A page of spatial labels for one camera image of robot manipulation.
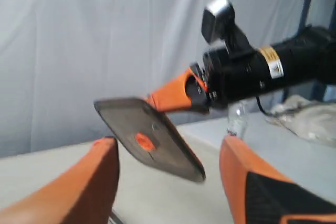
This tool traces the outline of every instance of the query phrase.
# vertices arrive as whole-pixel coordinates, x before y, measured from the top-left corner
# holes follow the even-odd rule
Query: white backdrop
[[[0,156],[110,134],[93,101],[144,96],[200,61],[209,1],[0,0]],[[231,1],[254,46],[297,31],[303,0]]]

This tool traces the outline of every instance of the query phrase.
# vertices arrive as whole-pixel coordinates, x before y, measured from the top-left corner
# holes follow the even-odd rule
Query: black cable
[[[265,116],[273,117],[274,116],[273,114],[271,114],[270,112],[265,111],[264,108],[263,108],[263,106],[261,106],[260,98],[256,97],[256,99],[257,99],[258,108],[262,112],[262,114],[264,114]]]

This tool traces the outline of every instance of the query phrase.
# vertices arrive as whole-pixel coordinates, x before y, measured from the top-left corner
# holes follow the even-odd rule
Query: flat metal plate
[[[101,100],[94,107],[117,139],[141,163],[194,182],[205,180],[202,163],[164,113],[138,98]],[[155,150],[144,150],[135,139],[138,133],[146,135]]]

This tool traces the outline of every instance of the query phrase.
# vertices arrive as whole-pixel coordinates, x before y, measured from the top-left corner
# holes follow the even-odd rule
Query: table surface
[[[120,181],[113,208],[125,223],[233,223],[218,170],[219,150],[183,136],[202,160],[205,183],[146,167],[119,144]],[[0,209],[56,178],[91,146],[85,143],[0,159]]]
[[[185,125],[182,132],[219,148],[227,126],[221,118]],[[301,139],[269,124],[261,113],[249,115],[244,141],[294,182],[336,204],[336,148]]]

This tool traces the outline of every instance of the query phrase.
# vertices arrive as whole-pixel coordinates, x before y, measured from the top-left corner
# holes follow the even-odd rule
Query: orange circle
[[[135,140],[140,147],[147,152],[154,151],[156,149],[150,138],[140,132],[135,135]]]

